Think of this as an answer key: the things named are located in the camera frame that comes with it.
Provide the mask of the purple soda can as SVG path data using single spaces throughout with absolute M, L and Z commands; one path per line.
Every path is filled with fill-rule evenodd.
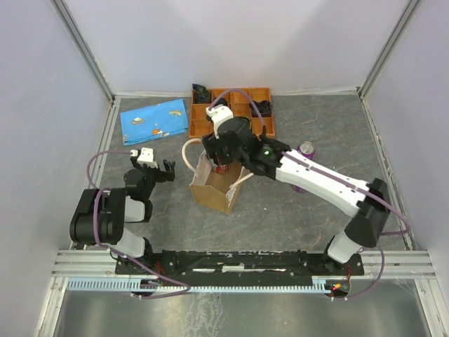
M 304 141 L 297 146 L 297 151 L 308 159 L 313 159 L 316 153 L 316 148 L 313 143 Z
M 298 192 L 298 193 L 305 193 L 305 192 L 307 192 L 305 189 L 303 189 L 302 187 L 299 187 L 299 186 L 296 186 L 296 185 L 293 185 L 293 189 L 294 189 L 294 191 L 296 191 L 296 192 Z

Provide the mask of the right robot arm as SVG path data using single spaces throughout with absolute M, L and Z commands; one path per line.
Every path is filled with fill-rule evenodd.
M 368 183 L 332 171 L 285 143 L 265 134 L 255 135 L 245 117 L 228 119 L 201 141 L 216 164 L 237 162 L 255 176 L 301 187 L 351 218 L 331 239 L 321 259 L 327 273 L 339 274 L 357 251 L 376 247 L 390 214 L 383 180 L 376 178 Z

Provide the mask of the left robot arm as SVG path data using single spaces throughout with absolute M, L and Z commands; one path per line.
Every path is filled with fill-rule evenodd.
M 149 222 L 153 204 L 150 196 L 158 183 L 175 180 L 175 162 L 163 160 L 164 169 L 154 161 L 132 158 L 133 168 L 127 171 L 123 187 L 103 192 L 94 209 L 98 188 L 81 194 L 69 226 L 71 240 L 76 244 L 95 246 L 98 243 L 117 253 L 132 257 L 131 266 L 141 274 L 154 269 L 151 244 L 125 228 L 126 223 Z

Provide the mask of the burlap canvas tote bag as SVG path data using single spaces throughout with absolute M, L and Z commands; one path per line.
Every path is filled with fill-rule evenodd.
M 181 149 L 182 159 L 194 176 L 189 185 L 194 201 L 202 206 L 229 215 L 232 212 L 241 184 L 253 177 L 247 169 L 238 163 L 228 165 L 225 173 L 218 173 L 204 150 L 193 166 L 187 158 L 187 147 L 201 144 L 200 138 L 193 138 L 184 143 Z

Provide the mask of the red soda can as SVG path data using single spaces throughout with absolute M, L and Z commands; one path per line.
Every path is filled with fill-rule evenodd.
M 228 170 L 229 170 L 228 165 L 218 165 L 215 168 L 215 172 L 218 174 L 225 174 L 226 172 L 228 172 Z

